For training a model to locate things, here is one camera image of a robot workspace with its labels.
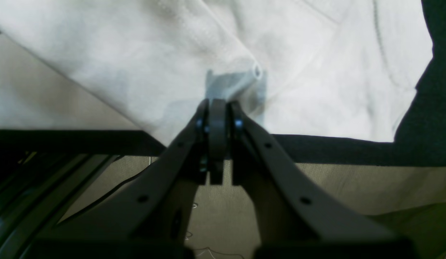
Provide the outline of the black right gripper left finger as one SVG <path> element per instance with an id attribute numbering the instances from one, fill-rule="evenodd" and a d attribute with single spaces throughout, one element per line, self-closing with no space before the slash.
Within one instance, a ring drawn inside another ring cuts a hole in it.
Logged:
<path id="1" fill-rule="evenodd" d="M 223 182 L 227 104 L 203 100 L 160 157 L 126 187 L 40 234 L 30 259 L 193 259 L 184 247 L 195 194 Z"/>

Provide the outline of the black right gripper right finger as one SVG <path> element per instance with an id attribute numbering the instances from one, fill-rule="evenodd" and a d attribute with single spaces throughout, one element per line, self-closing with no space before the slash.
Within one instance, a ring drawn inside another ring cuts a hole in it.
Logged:
<path id="1" fill-rule="evenodd" d="M 312 182 L 275 138 L 228 105 L 236 184 L 253 201 L 255 259 L 412 259 L 410 240 L 347 208 Z"/>

